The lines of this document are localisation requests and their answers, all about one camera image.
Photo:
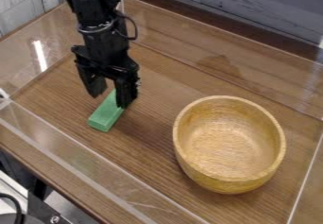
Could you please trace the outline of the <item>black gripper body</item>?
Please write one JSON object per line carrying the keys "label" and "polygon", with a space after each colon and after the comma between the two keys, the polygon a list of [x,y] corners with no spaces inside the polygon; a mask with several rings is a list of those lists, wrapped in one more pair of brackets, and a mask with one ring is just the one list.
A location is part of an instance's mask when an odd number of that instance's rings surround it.
{"label": "black gripper body", "polygon": [[82,81],[136,81],[138,64],[128,55],[129,37],[125,23],[104,23],[96,26],[78,25],[82,45],[74,45],[71,52]]}

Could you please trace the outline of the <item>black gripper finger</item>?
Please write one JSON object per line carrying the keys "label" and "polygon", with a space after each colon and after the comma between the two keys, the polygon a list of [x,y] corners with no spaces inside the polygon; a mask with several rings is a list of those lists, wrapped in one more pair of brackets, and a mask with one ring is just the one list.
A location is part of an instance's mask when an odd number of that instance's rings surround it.
{"label": "black gripper finger", "polygon": [[138,77],[114,80],[116,104],[125,109],[138,94]]}
{"label": "black gripper finger", "polygon": [[79,64],[75,64],[75,66],[85,91],[93,98],[96,98],[106,89],[105,79],[93,69]]}

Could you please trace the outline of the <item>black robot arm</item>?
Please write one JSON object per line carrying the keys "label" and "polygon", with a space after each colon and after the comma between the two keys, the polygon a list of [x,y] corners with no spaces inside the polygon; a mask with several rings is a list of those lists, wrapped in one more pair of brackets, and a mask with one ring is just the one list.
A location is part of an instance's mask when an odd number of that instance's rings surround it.
{"label": "black robot arm", "polygon": [[116,105],[125,109],[137,97],[138,64],[129,57],[129,42],[138,36],[134,21],[117,9],[121,0],[65,0],[75,15],[82,44],[73,45],[75,66],[92,97],[114,84]]}

